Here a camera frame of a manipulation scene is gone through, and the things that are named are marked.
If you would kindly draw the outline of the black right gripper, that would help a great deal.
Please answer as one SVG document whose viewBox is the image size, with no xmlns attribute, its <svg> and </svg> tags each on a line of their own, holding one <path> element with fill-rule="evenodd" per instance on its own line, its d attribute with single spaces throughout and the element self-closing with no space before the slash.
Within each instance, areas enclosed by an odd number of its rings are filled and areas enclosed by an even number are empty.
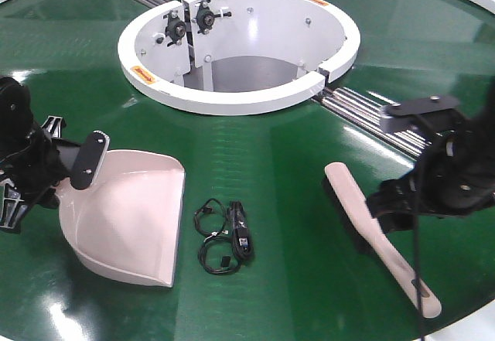
<svg viewBox="0 0 495 341">
<path fill-rule="evenodd" d="M 494 206 L 494 133 L 464 125 L 437 135 L 411 178 L 383 181 L 366 198 L 384 234 L 414 230 L 415 214 L 464 217 Z"/>
</svg>

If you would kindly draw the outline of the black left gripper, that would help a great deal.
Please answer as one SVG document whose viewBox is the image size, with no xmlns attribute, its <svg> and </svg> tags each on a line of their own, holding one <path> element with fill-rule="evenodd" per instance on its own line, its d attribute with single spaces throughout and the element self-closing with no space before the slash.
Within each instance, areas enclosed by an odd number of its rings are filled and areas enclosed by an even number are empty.
<svg viewBox="0 0 495 341">
<path fill-rule="evenodd" d="M 1 231 L 21 233 L 21 223 L 33 204 L 56 208 L 55 188 L 69 177 L 80 143 L 62 138 L 67 123 L 50 115 L 34 123 L 26 143 L 16 150 L 1 144 Z"/>
</svg>

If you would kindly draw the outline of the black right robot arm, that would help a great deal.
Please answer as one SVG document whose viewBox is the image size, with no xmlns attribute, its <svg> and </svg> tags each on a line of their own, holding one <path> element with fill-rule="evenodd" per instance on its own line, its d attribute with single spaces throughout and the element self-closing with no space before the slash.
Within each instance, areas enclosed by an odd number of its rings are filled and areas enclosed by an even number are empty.
<svg viewBox="0 0 495 341">
<path fill-rule="evenodd" d="M 381 109 L 383 132 L 415 128 L 428 142 L 410 172 L 383 181 L 366 199 L 385 233 L 412 229 L 416 215 L 465 217 L 494 205 L 494 91 L 474 118 L 458 103 L 423 97 Z"/>
</svg>

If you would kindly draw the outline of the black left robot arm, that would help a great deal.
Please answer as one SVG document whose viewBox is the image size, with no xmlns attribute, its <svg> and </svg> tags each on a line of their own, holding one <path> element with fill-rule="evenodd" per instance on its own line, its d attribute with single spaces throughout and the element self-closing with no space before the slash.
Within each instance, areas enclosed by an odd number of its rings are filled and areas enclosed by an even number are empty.
<svg viewBox="0 0 495 341">
<path fill-rule="evenodd" d="M 5 182 L 1 230 L 21 232 L 21 222 L 36 205 L 56 209 L 56 187 L 69 177 L 80 144 L 57 138 L 39 125 L 27 86 L 1 78 L 1 181 Z"/>
</svg>

